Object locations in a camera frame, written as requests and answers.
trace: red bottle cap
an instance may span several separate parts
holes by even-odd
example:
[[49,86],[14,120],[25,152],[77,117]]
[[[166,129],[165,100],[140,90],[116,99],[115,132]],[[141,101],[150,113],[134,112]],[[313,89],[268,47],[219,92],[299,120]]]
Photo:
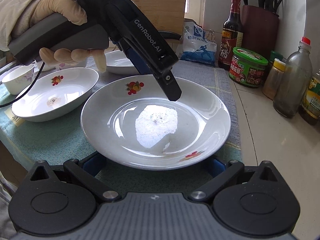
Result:
[[304,42],[304,43],[306,43],[308,45],[310,45],[310,43],[311,43],[311,41],[306,37],[302,37],[302,42]]

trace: cutting board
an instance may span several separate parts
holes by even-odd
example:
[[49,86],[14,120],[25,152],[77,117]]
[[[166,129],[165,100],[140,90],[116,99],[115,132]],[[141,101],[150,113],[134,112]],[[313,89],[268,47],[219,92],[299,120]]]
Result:
[[182,35],[186,0],[132,0],[158,31]]

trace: gloved hand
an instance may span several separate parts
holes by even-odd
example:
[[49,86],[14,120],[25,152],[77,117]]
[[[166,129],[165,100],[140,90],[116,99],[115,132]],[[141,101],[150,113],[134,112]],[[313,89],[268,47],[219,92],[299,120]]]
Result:
[[[31,15],[29,22],[30,27],[54,12],[62,14],[76,25],[82,25],[87,22],[87,14],[74,0],[41,0]],[[53,52],[48,48],[42,48],[39,54],[47,65],[58,65],[60,63],[77,65],[87,57],[93,56],[99,71],[105,72],[107,67],[103,49],[75,49],[73,51],[69,49],[58,49]]]

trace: green lid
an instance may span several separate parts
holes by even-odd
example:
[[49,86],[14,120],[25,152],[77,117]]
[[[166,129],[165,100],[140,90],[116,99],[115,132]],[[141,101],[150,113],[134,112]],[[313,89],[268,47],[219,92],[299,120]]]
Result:
[[283,60],[283,56],[280,53],[278,53],[276,51],[271,51],[270,61],[271,62],[275,61],[276,58],[279,59],[280,61]]
[[262,65],[262,66],[266,66],[268,65],[268,61],[266,58],[264,58],[263,56],[261,56],[258,53],[255,53],[254,51],[248,50],[248,49],[244,49],[244,48],[240,48],[240,47],[235,47],[233,49],[233,53],[238,55],[239,57],[242,57],[250,62]]

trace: yellow lid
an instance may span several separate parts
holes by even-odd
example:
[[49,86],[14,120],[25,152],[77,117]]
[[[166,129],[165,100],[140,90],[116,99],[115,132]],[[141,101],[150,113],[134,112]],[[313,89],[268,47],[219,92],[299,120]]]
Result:
[[281,71],[285,70],[285,63],[280,61],[279,59],[275,59],[273,66]]

